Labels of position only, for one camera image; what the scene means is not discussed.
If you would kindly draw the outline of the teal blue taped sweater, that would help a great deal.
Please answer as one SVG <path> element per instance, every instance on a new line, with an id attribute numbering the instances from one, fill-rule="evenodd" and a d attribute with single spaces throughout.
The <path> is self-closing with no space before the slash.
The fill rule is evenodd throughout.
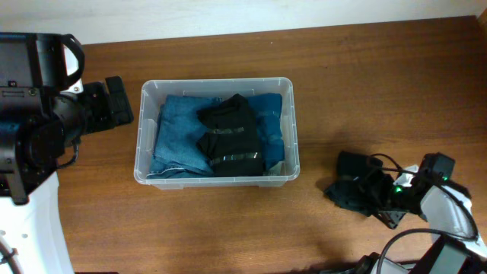
<path id="1" fill-rule="evenodd" d="M 256 117 L 265 171 L 269 171 L 285 159 L 285 143 L 281 130 L 282 95 L 255 95 L 248 97 L 247 101 Z"/>

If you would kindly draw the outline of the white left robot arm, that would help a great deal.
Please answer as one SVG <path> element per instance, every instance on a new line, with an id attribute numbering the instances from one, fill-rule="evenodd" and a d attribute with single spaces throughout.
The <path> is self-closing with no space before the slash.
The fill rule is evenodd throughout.
<path id="1" fill-rule="evenodd" d="M 84 135 L 134 116 L 118 76 L 85 84 L 71 34 L 1 35 L 1 271 L 70 273 L 59 217 L 58 170 Z"/>

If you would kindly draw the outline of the small black taped garment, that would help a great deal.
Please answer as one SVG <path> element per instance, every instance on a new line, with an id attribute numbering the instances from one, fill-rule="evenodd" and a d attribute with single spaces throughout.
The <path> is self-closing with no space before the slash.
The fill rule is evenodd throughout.
<path id="1" fill-rule="evenodd" d="M 367 217 L 387 207 L 393 178 L 381 170 L 378 158 L 341 151 L 337 158 L 337 178 L 323 192 L 336 206 Z"/>

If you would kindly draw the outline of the black taped garment roll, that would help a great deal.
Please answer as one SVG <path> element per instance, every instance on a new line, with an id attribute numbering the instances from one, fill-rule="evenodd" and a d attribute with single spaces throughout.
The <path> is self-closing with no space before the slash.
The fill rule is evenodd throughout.
<path id="1" fill-rule="evenodd" d="M 197 148 L 208 158 L 216 177 L 258 177 L 263 175 L 262 148 L 256 117 L 240 94 L 197 112 L 207 132 Z"/>

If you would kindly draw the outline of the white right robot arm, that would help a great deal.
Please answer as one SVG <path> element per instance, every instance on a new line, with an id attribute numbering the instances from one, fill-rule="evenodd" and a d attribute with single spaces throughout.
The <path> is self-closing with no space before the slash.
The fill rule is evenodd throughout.
<path id="1" fill-rule="evenodd" d="M 473 218 L 469 190 L 451 179 L 455 161 L 442 153 L 426 154 L 421 164 L 385 167 L 382 154 L 365 158 L 368 172 L 352 181 L 370 215 L 391 229 L 407 214 L 427 228 L 413 228 L 391 238 L 379 254 L 366 256 L 356 273 L 484 273 L 486 245 Z M 391 247 L 414 234 L 428 234 L 433 244 L 414 263 L 388 259 Z"/>

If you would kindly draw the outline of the light washed jeans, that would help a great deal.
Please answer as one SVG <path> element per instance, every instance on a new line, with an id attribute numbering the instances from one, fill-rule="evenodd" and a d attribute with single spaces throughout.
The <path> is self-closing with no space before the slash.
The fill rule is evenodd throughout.
<path id="1" fill-rule="evenodd" d="M 279 176 L 282 172 L 282 165 L 284 161 L 264 161 L 264 171 L 263 176 Z"/>

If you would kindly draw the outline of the dark blue jeans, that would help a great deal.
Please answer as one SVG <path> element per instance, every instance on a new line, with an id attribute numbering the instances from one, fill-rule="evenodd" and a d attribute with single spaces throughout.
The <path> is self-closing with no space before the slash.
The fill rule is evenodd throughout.
<path id="1" fill-rule="evenodd" d="M 208 158 L 197 148 L 207 132 L 197 112 L 221 103 L 219 97 L 169 95 L 161 106 L 148 179 L 210 177 Z"/>

